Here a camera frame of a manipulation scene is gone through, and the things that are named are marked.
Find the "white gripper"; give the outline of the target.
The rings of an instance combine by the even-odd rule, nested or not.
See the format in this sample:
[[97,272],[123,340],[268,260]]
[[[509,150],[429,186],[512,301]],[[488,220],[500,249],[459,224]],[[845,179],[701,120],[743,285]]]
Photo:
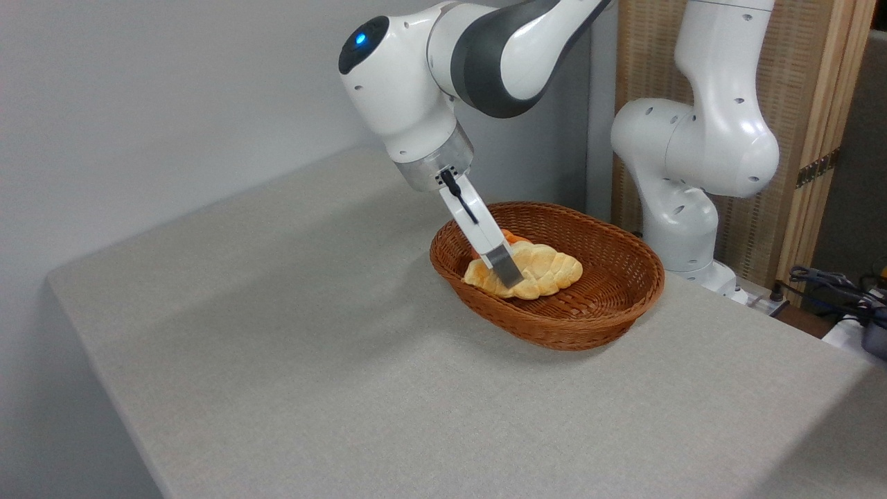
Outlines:
[[522,282],[524,276],[514,262],[511,246],[468,175],[457,177],[452,173],[442,173],[440,181],[441,199],[487,268],[496,274],[505,288],[513,288]]

